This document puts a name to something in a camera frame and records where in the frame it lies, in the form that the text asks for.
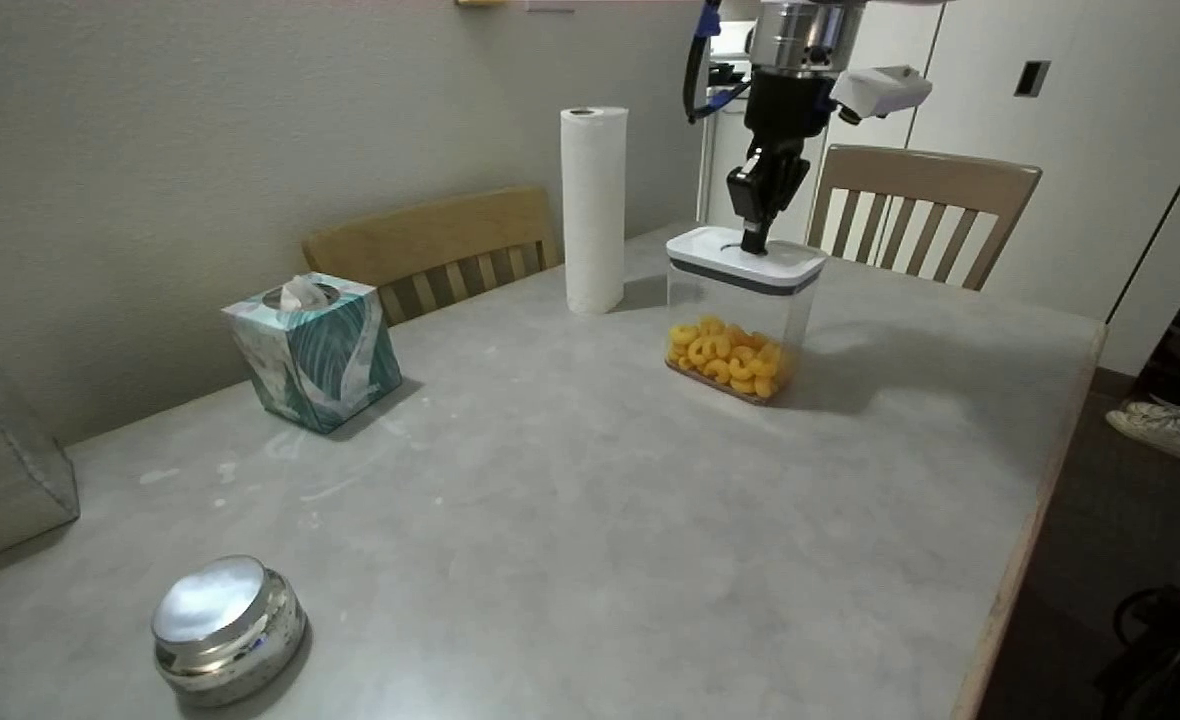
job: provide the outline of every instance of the table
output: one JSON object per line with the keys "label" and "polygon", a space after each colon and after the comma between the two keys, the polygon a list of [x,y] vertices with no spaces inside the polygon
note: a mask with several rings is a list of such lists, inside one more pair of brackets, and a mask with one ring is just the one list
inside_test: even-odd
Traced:
{"label": "table", "polygon": [[0,569],[0,715],[175,715],[168,579],[250,554],[307,615],[247,713],[359,720],[972,715],[1098,326],[826,266],[754,410],[663,368],[561,271],[392,332],[410,389],[339,441],[247,386],[72,448],[84,517]]}

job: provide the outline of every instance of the wooden chair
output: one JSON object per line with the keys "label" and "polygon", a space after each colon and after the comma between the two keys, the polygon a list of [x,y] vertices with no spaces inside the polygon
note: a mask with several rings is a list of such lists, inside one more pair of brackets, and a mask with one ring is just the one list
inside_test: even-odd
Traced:
{"label": "wooden chair", "polygon": [[982,289],[1039,170],[903,148],[826,148],[810,249],[843,261]]}
{"label": "wooden chair", "polygon": [[316,271],[377,283],[386,326],[554,266],[546,198],[508,188],[399,209],[302,242]]}

